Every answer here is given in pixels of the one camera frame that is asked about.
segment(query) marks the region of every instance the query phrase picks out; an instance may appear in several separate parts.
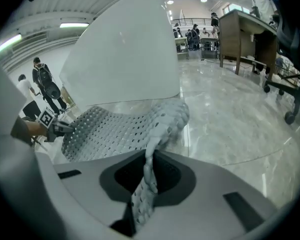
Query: glossy tile floor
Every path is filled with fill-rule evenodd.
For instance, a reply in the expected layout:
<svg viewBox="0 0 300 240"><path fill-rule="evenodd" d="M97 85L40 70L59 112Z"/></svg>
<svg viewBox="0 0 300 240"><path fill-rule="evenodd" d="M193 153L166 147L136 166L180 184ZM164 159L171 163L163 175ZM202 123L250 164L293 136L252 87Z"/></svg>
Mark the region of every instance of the glossy tile floor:
<svg viewBox="0 0 300 240"><path fill-rule="evenodd" d="M292 125L284 115L293 109L293 98L262 89L264 72L252 73L241 63L191 59L179 62L180 94L190 110L188 125L165 149L213 163L233 172L268 197L278 208L290 202L300 189L300 112ZM115 113L142 114L161 100L101 105ZM81 112L72 108L64 116L71 122ZM55 164L66 163L62 138L37 145Z"/></svg>

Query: office chair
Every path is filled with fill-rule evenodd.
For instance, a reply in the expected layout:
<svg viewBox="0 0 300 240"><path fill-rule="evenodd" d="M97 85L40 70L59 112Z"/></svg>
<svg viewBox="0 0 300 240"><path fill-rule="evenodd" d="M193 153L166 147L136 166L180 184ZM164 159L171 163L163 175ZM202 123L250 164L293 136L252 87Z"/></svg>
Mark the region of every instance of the office chair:
<svg viewBox="0 0 300 240"><path fill-rule="evenodd" d="M276 5L281 12L280 15L273 17L273 20L278 24L276 33L278 38L277 53L290 59L293 62L293 66L300 72L300 30L294 25L294 21L290 21L287 18L287 14L284 14L283 9L280 8L280 4ZM300 81L300 74L284 76L281 79L299 79ZM284 115L285 122L291 125L295 121L300 109L300 86L294 88L267 80L264 83L263 90L266 93L270 92L270 86L278 88L279 95L281 96L286 92L294 97L293 111L288 111Z"/></svg>

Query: black metal railing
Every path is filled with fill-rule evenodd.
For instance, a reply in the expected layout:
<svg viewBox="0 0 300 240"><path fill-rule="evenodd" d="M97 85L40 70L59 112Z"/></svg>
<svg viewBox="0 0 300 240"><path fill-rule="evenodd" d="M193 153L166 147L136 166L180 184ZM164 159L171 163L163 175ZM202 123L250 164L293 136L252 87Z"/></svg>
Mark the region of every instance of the black metal railing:
<svg viewBox="0 0 300 240"><path fill-rule="evenodd" d="M177 18L171 20L171 25L173 27L186 26L186 25L207 25L211 26L211 18Z"/></svg>

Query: gray mesh material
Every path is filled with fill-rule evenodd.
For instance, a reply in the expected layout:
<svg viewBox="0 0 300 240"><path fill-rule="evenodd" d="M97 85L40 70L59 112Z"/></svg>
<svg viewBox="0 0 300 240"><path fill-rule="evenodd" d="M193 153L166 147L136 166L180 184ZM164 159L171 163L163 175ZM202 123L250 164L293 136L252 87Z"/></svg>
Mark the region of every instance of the gray mesh material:
<svg viewBox="0 0 300 240"><path fill-rule="evenodd" d="M71 123L75 131L64 136L62 153L70 162L79 162L145 149L144 177L131 197L138 231L151 216L158 192L152 167L154 150L176 136L188 120L188 106L176 98L143 115L117 114L94 106Z"/></svg>

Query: fluorescent light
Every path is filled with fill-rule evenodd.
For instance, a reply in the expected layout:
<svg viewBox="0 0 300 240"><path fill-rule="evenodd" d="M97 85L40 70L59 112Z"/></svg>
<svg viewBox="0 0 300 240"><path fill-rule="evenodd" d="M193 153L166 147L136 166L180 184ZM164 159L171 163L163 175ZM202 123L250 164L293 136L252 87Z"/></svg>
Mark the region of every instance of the fluorescent light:
<svg viewBox="0 0 300 240"><path fill-rule="evenodd" d="M88 26L89 23L61 23L60 28L77 28L77 27L86 28Z"/></svg>
<svg viewBox="0 0 300 240"><path fill-rule="evenodd" d="M15 42L18 42L19 40L21 40L21 38L21 35L17 34L16 36L10 38L8 41L5 41L3 44L0 45L0 52L8 46L14 44Z"/></svg>

